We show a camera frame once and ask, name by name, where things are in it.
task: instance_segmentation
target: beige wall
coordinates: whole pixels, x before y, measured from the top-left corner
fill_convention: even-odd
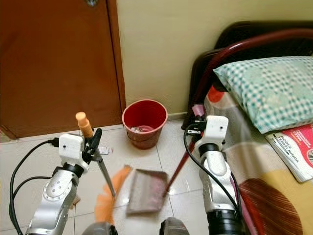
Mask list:
[[[118,0],[126,102],[186,111],[191,67],[231,23],[313,20],[313,0]]]

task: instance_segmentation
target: patterned bedsheet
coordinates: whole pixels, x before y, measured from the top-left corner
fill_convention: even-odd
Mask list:
[[[298,183],[228,92],[211,87],[208,115],[229,119],[224,152],[252,235],[313,235],[313,180]]]

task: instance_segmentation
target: checkered pillowcase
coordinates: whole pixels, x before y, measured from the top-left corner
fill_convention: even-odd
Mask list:
[[[262,134],[313,122],[313,57],[239,61],[214,72]]]

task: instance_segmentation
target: brown door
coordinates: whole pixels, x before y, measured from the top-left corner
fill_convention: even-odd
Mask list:
[[[121,123],[105,0],[2,0],[0,124],[16,138]]]

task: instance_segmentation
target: plastic bucket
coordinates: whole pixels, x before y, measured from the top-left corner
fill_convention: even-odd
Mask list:
[[[144,99],[128,106],[122,119],[132,144],[140,149],[148,149],[157,144],[167,120],[167,110],[155,100]]]

